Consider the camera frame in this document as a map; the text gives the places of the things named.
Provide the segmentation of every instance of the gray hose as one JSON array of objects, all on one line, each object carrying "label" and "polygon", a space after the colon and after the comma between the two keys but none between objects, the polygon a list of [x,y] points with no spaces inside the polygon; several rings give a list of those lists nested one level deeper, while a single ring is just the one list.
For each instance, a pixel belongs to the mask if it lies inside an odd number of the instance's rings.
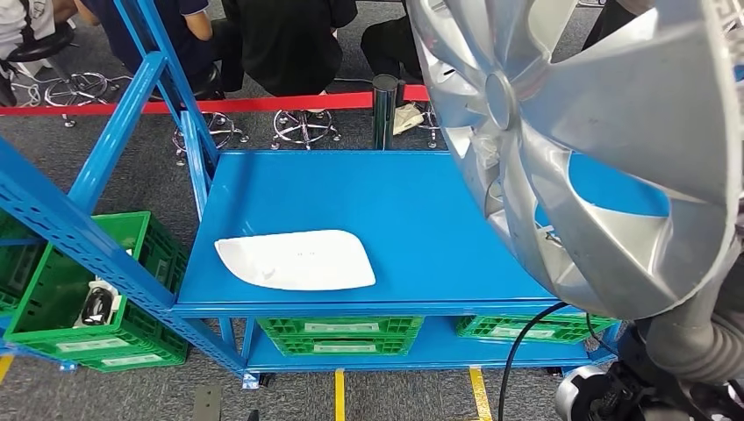
[{"label": "gray hose", "polygon": [[736,240],[723,266],[731,267],[728,273],[651,320],[646,349],[657,366],[692,382],[720,384],[744,374],[744,257],[740,253]]}]

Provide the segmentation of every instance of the green plastic crate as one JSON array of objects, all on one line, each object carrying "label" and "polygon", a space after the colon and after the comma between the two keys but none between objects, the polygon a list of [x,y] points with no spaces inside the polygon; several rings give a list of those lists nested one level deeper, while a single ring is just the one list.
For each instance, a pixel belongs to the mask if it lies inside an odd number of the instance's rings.
[{"label": "green plastic crate", "polygon": [[377,338],[417,335],[422,317],[372,318],[259,318],[258,324],[269,337]]},{"label": "green plastic crate", "polygon": [[[186,253],[150,212],[93,219],[124,249],[132,249],[132,257],[168,289],[180,287]],[[48,245],[4,339],[75,361],[136,354],[142,349],[157,348],[173,355],[185,352],[185,340],[125,296],[109,325],[73,329],[88,294],[88,282],[94,278],[88,269]]]},{"label": "green plastic crate", "polygon": [[[173,341],[181,340],[174,333],[169,335],[173,335],[171,338]],[[79,360],[77,363],[96,371],[111,373],[134,368],[181,365],[186,361],[186,353],[186,346],[178,353],[171,353],[156,346],[143,346],[137,353],[112,352],[103,357]]]},{"label": "green plastic crate", "polygon": [[[0,210],[0,239],[36,239],[33,230]],[[0,317],[18,307],[45,245],[0,247]]]},{"label": "green plastic crate", "polygon": [[[457,334],[480,339],[514,340],[534,315],[465,316],[457,323]],[[593,316],[591,327],[600,332],[618,323],[612,318]],[[585,314],[546,316],[525,336],[525,341],[575,344],[590,336]]]},{"label": "green plastic crate", "polygon": [[304,355],[406,355],[415,336],[388,338],[271,338],[286,356]]}]

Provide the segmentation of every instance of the yellow floor line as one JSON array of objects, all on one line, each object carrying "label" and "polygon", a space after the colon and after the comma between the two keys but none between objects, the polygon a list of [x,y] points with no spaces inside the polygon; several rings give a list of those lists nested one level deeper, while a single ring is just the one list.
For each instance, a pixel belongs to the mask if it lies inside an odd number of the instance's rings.
[{"label": "yellow floor line", "polygon": [[336,421],[346,421],[346,400],[344,395],[344,369],[336,369]]},{"label": "yellow floor line", "polygon": [[12,355],[5,355],[5,356],[0,357],[0,384],[3,383],[5,374],[8,373],[8,370],[11,368],[12,363],[13,363]]},{"label": "yellow floor line", "polygon": [[470,383],[473,385],[473,397],[476,399],[478,418],[480,421],[493,421],[486,395],[486,385],[483,383],[483,373],[479,367],[470,368]]}]

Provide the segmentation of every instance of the green crate label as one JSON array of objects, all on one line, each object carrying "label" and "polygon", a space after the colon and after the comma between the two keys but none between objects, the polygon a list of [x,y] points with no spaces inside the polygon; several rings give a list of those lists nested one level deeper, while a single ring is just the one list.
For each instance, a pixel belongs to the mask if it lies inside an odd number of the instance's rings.
[{"label": "green crate label", "polygon": [[129,343],[119,338],[88,340],[85,342],[60,342],[57,347],[64,353],[74,351],[89,351],[90,349],[117,348],[120,346],[129,346]]},{"label": "green crate label", "polygon": [[155,270],[155,279],[165,283],[168,278],[168,262],[166,260],[158,261],[158,268]]},{"label": "green crate label", "polygon": [[[511,329],[508,327],[494,327],[492,331],[490,331],[490,336],[500,336],[505,338],[517,338],[519,336],[519,333],[522,332],[521,329]],[[525,338],[531,338],[531,339],[551,339],[555,335],[555,331],[535,331],[531,330],[525,335]]]},{"label": "green crate label", "polygon": [[313,347],[316,353],[373,353],[377,351],[375,344],[372,345],[320,345]]},{"label": "green crate label", "polygon": [[104,365],[109,367],[129,366],[132,364],[144,364],[146,362],[156,361],[162,361],[162,357],[154,353],[150,353],[148,355],[137,355],[136,357],[111,358],[107,360],[101,360]]},{"label": "green crate label", "polygon": [[308,332],[379,332],[378,323],[356,323],[352,325],[327,325],[324,323],[305,323]]}]

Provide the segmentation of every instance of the white shoe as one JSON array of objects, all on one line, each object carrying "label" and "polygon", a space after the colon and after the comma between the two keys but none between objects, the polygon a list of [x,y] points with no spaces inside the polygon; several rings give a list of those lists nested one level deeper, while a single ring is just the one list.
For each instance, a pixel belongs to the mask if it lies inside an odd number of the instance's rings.
[{"label": "white shoe", "polygon": [[[326,95],[326,92],[325,92],[325,91],[323,91],[323,92],[320,92],[320,93],[319,93],[318,95]],[[313,114],[320,114],[321,112],[323,112],[323,111],[325,111],[325,110],[326,110],[326,109],[324,108],[324,109],[322,109],[322,110],[308,110],[308,111],[309,111],[309,112],[311,112],[311,113],[313,113]]]},{"label": "white shoe", "polygon": [[400,134],[406,130],[412,129],[417,125],[424,123],[424,116],[421,114],[416,105],[407,103],[402,107],[396,108],[395,126],[393,126],[393,135]]}]

